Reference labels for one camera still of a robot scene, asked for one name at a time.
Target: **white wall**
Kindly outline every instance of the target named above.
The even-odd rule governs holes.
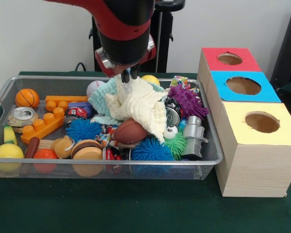
[[[94,69],[91,15],[42,0],[0,0],[0,86],[20,71]]]
[[[290,16],[291,0],[187,0],[174,13],[167,69],[197,72],[202,47],[245,47],[270,79]]]
[[[270,78],[291,0],[187,0],[174,13],[168,72],[197,72],[201,47],[247,47]],[[42,0],[0,0],[0,87],[20,71],[94,69],[85,10]]]

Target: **metal wire basket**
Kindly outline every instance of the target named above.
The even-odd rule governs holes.
[[[54,76],[17,76],[6,82],[0,91],[0,145],[3,143],[3,125],[15,106],[15,95],[23,88],[34,89],[40,96],[40,105],[36,110],[40,117],[45,113],[46,95],[83,96],[87,86],[94,80],[107,81],[101,77],[54,77]],[[167,88],[171,79],[160,79],[161,86]],[[202,85],[189,80],[192,87],[200,88],[201,99],[205,107],[208,102]],[[95,179],[186,179],[203,180],[214,165],[223,159],[223,152],[211,114],[203,121],[205,138],[202,144],[202,161],[110,161],[110,160],[71,160],[71,159],[4,159],[0,158],[0,167],[13,171],[2,171],[0,177],[19,178],[95,178]],[[65,135],[58,129],[44,139],[54,140]],[[27,145],[17,134],[18,145],[25,152]]]

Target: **wooden box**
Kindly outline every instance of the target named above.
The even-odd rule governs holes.
[[[206,96],[216,126],[223,100],[281,103],[263,72],[212,71]]]
[[[291,116],[282,103],[222,102],[216,166],[224,197],[283,197],[291,183]]]
[[[261,71],[249,49],[202,48],[197,80],[208,91],[211,71]]]

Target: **pink toy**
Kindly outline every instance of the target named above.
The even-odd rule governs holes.
[[[183,110],[183,117],[197,116],[201,119],[209,113],[208,108],[204,108],[202,103],[199,103],[199,98],[196,93],[188,89],[183,89],[182,85],[171,87],[168,97],[174,98],[180,104]]]

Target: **orange lego brick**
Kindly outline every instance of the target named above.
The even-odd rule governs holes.
[[[45,102],[47,104],[45,108],[49,112],[52,112],[56,107],[61,107],[66,111],[69,103],[87,102],[87,100],[87,96],[46,96]]]
[[[37,119],[32,126],[23,128],[20,136],[23,143],[29,144],[33,137],[43,138],[63,125],[65,112],[63,108],[55,108],[53,113],[46,113],[43,119]]]

